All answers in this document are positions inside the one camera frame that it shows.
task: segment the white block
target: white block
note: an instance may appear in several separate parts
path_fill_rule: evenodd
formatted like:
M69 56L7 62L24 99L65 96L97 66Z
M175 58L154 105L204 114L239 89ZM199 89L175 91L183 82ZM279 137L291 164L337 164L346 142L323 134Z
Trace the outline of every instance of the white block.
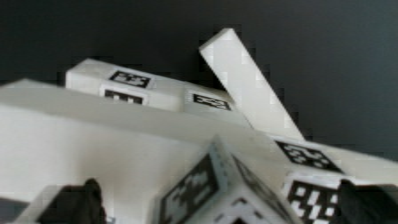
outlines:
M183 112L252 128L229 96L204 88L184 88Z
M303 139L232 29L199 49L254 129Z
M215 135L273 189L291 170L330 174L289 162L273 140L302 147L318 144L271 140L227 122L135 104L110 104L26 80L0 88L0 124L0 196L32 201L48 185L81 184L94 177L104 209L120 223L149 222L152 199L195 165ZM398 184L396 163L323 149L351 176Z
M149 107L181 111L184 82L87 59L65 75L65 88L87 94L135 101Z
M220 138L159 196L152 223L302 223L270 183L261 181Z

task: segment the black background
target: black background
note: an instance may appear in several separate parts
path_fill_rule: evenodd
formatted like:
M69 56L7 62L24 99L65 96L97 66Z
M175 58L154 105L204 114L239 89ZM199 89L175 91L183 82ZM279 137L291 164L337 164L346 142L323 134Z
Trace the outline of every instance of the black background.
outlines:
M204 86L232 27L305 138L398 159L396 0L0 1L0 78L62 85L95 58Z

